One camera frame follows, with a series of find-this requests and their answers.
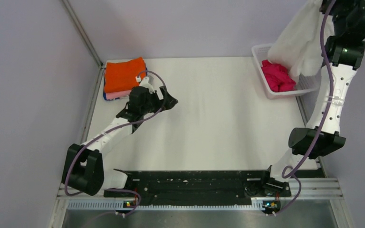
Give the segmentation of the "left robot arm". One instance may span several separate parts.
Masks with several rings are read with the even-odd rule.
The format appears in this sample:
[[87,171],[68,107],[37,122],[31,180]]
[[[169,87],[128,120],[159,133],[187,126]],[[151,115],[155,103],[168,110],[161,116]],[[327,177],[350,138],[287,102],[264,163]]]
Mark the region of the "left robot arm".
[[162,98],[149,88],[133,88],[125,107],[101,133],[81,145],[69,146],[62,174],[66,195],[72,196],[69,188],[77,190],[77,194],[90,196],[107,189],[115,189],[121,196],[133,192],[133,183],[128,180],[128,174],[104,167],[103,159],[116,144],[132,135],[147,120],[147,114],[154,117],[178,104],[178,100],[167,92],[165,86],[161,86],[160,91]]

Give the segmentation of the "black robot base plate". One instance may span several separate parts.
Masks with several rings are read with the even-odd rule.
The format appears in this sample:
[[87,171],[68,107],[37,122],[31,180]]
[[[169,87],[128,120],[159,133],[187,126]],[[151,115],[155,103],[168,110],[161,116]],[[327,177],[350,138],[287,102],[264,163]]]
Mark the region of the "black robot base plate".
[[104,191],[105,198],[140,195],[140,206],[250,205],[252,197],[290,197],[289,184],[269,171],[128,171],[126,192]]

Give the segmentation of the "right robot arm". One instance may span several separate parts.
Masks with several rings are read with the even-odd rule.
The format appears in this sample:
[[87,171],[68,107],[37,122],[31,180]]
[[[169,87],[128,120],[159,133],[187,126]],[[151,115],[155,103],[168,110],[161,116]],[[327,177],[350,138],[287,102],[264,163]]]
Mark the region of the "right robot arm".
[[307,159],[326,156],[345,144],[340,118],[349,85],[365,53],[365,0],[309,0],[292,18],[268,52],[268,60],[290,75],[321,74],[313,113],[292,130],[288,151],[259,184],[272,196],[279,182],[293,177]]

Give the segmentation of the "white printed t shirt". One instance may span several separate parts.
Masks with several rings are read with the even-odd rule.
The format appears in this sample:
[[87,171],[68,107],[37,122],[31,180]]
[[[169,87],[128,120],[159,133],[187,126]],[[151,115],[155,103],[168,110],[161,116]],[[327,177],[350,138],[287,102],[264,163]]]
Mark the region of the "white printed t shirt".
[[315,76],[323,62],[321,5],[321,0],[308,0],[268,51],[267,60],[284,66],[296,83],[300,76]]

